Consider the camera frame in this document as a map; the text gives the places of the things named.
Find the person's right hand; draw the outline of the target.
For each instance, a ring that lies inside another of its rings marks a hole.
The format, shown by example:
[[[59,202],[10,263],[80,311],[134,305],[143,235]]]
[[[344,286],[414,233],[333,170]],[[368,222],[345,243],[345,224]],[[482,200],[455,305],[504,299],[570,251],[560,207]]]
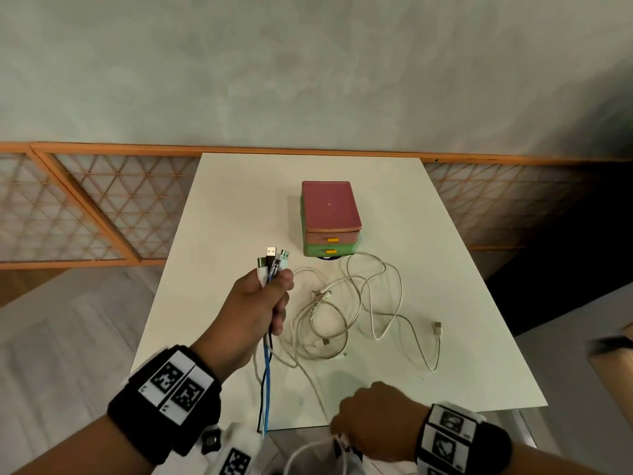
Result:
[[[343,399],[341,409],[353,410],[357,439],[352,446],[364,455],[383,462],[415,460],[418,434],[430,407],[393,386],[375,382]]]

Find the black wristband with marker tags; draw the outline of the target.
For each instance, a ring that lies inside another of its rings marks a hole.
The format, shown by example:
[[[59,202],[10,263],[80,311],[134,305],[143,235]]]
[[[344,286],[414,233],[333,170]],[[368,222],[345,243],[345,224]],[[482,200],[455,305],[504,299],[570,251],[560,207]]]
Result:
[[[220,418],[217,376],[184,345],[155,353],[107,406],[107,416],[152,465],[184,457]]]
[[[483,415],[443,401],[433,404],[418,433],[418,475],[501,475],[510,465],[509,434]]]

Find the wooden lattice screen panel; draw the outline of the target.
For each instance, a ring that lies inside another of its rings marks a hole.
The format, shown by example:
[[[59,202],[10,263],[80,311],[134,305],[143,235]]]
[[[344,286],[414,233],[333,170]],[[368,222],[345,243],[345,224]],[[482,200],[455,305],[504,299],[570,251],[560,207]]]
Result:
[[[0,142],[0,270],[140,263],[52,155],[29,143]]]
[[[29,148],[116,254],[91,264],[166,263],[202,149],[64,142],[33,142]]]
[[[612,164],[424,161],[470,251],[518,251],[613,173]]]

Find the person's right forearm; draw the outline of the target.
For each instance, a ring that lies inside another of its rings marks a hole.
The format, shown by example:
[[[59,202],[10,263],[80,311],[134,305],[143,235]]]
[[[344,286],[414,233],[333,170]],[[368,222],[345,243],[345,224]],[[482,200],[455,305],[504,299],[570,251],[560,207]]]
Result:
[[[500,475],[607,475],[591,467],[518,442]]]

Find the person's left forearm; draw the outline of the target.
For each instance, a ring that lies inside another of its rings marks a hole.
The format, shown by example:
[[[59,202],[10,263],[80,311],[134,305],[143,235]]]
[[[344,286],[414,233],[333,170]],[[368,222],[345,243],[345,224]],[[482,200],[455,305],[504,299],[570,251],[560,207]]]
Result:
[[[146,410],[109,410],[12,475],[152,475],[172,451],[169,435]]]

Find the person's left hand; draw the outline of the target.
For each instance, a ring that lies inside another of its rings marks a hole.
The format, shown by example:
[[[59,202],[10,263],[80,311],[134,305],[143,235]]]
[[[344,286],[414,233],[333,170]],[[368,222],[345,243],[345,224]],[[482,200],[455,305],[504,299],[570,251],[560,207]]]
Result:
[[[224,383],[244,367],[259,341],[283,331],[287,303],[266,303],[256,270],[237,279],[216,318],[190,349]]]

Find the pink and green drawer box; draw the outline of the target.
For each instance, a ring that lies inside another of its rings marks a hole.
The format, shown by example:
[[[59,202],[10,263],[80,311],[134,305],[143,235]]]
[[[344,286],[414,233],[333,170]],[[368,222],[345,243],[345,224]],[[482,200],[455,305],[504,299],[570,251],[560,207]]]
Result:
[[[350,182],[303,181],[300,216],[306,257],[356,252],[362,223]]]

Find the light wooden furniture piece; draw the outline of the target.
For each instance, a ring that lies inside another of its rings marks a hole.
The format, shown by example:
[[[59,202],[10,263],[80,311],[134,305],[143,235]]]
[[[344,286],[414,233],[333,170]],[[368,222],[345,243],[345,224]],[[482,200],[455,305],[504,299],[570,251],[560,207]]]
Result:
[[[588,359],[633,429],[633,322],[621,334],[591,341]]]

